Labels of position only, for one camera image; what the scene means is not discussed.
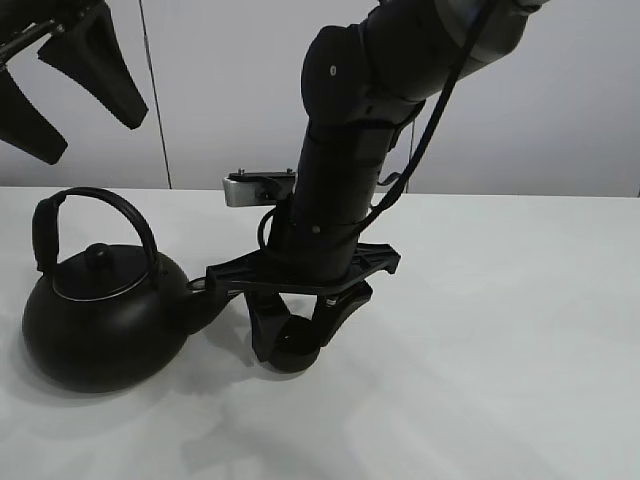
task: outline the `kettle lid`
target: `kettle lid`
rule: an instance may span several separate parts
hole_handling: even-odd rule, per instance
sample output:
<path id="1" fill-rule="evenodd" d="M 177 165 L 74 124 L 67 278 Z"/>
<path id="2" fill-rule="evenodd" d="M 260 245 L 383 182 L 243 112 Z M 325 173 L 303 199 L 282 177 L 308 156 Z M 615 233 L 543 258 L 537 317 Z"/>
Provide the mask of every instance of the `kettle lid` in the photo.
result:
<path id="1" fill-rule="evenodd" d="M 97 243 L 58 264 L 53 290 L 68 300 L 89 302 L 121 295 L 148 276 L 142 247 Z"/>

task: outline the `kettle handle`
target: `kettle handle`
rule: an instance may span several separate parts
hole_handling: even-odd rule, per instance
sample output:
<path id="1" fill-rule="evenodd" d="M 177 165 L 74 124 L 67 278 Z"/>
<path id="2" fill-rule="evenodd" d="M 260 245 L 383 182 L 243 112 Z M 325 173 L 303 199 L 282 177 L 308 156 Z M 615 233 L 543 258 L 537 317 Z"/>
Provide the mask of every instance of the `kettle handle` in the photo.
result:
<path id="1" fill-rule="evenodd" d="M 127 200 L 109 190 L 94 187 L 76 187 L 63 190 L 42 200 L 33 215 L 33 252 L 38 263 L 38 271 L 44 275 L 53 273 L 58 264 L 60 236 L 58 233 L 58 210 L 68 196 L 89 197 L 101 200 L 120 213 L 133 225 L 142 240 L 142 248 L 147 256 L 148 272 L 152 280 L 158 275 L 159 255 L 156 240 L 142 214 Z"/>

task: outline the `white wall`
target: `white wall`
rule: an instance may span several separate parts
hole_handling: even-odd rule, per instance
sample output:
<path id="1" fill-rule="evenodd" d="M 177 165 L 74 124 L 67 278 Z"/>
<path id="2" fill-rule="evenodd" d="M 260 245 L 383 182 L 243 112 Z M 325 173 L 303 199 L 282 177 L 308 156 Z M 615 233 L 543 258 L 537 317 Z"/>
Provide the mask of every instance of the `white wall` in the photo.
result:
<path id="1" fill-rule="evenodd" d="M 357 23 L 372 5 L 145 0 L 174 185 L 220 188 L 240 167 L 295 168 L 307 125 L 300 96 L 307 49 L 320 28 Z M 409 141 L 389 168 L 406 162 Z"/>
<path id="2" fill-rule="evenodd" d="M 639 18 L 631 0 L 545 5 L 511 56 L 460 84 L 411 190 L 638 195 Z"/>
<path id="3" fill-rule="evenodd" d="M 109 3 L 153 108 L 137 2 Z M 220 188 L 239 167 L 295 166 L 307 122 L 300 99 L 307 47 L 322 26 L 358 22 L 375 4 L 144 0 L 174 185 Z M 612 5 L 550 2 L 513 55 L 462 82 L 411 190 L 637 195 L 640 4 Z M 51 168 L 0 145 L 0 184 L 166 185 L 153 111 L 131 133 L 35 54 L 21 55 L 11 70 L 71 147 Z M 61 94 L 51 95 L 54 85 Z M 66 112 L 70 103 L 80 115 Z M 387 170 L 406 162 L 409 140 L 406 132 Z"/>
<path id="4" fill-rule="evenodd" d="M 165 187 L 166 174 L 153 90 L 136 0 L 109 0 L 123 55 L 150 112 L 131 132 L 89 93 L 40 62 L 39 42 L 9 63 L 9 71 L 69 148 L 51 167 L 0 142 L 0 185 Z"/>

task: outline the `kettle lid knob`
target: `kettle lid knob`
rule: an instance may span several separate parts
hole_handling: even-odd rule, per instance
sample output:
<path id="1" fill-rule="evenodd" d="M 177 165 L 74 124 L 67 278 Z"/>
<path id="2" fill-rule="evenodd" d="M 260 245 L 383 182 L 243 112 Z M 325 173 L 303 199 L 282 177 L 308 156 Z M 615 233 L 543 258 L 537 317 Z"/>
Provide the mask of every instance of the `kettle lid knob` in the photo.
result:
<path id="1" fill-rule="evenodd" d="M 95 243 L 84 251 L 84 261 L 90 271 L 113 266 L 113 252 L 105 243 Z"/>

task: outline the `metal bracket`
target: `metal bracket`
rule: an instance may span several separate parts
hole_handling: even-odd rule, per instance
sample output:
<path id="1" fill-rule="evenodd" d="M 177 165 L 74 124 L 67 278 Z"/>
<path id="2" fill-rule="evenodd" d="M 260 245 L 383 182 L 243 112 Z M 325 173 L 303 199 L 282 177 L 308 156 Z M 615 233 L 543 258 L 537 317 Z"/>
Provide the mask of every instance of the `metal bracket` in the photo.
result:
<path id="1" fill-rule="evenodd" d="M 276 205 L 292 192 L 296 174 L 286 172 L 246 173 L 238 170 L 223 180 L 228 207 L 256 207 Z"/>
<path id="2" fill-rule="evenodd" d="M 359 244 L 340 281 L 314 284 L 257 251 L 208 267 L 204 288 L 220 299 L 220 311 L 232 295 L 244 293 L 258 360 L 299 372 L 313 364 L 344 322 L 371 299 L 373 290 L 365 279 L 380 270 L 393 274 L 399 262 L 400 255 L 388 245 Z M 311 320 L 291 315 L 282 293 L 317 296 Z"/>

